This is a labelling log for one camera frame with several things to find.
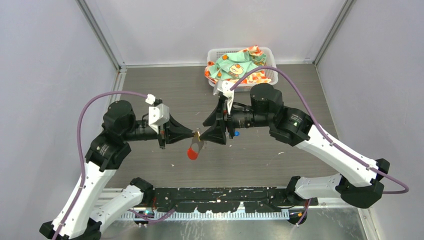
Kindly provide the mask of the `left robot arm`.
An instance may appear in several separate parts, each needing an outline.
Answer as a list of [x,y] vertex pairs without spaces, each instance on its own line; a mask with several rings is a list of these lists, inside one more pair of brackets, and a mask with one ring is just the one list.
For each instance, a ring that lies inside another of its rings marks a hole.
[[96,207],[104,187],[131,152],[130,142],[154,140],[164,148],[194,134],[177,122],[160,100],[140,120],[128,101],[112,103],[103,116],[102,132],[85,155],[83,177],[59,215],[43,223],[40,233],[49,240],[98,240],[130,208],[148,207],[154,199],[153,185],[137,177],[118,196]]

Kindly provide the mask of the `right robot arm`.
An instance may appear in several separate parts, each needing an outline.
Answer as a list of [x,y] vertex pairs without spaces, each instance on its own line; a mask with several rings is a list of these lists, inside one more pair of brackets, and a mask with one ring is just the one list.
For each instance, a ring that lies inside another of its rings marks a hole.
[[218,104],[203,122],[202,141],[220,145],[235,136],[236,129],[267,127],[278,142],[306,151],[336,170],[324,177],[293,176],[284,197],[291,205],[312,198],[338,198],[351,206],[367,209],[380,200],[384,192],[383,175],[390,163],[360,155],[314,123],[311,116],[298,108],[287,107],[282,92],[268,83],[250,90],[250,105],[233,102],[228,83],[214,89]]

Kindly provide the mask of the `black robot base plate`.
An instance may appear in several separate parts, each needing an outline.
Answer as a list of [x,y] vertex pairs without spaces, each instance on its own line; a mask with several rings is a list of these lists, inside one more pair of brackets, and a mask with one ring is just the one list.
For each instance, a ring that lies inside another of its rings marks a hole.
[[244,207],[246,213],[276,213],[306,205],[306,200],[290,196],[285,188],[265,187],[158,187],[140,204],[160,212],[234,213]]

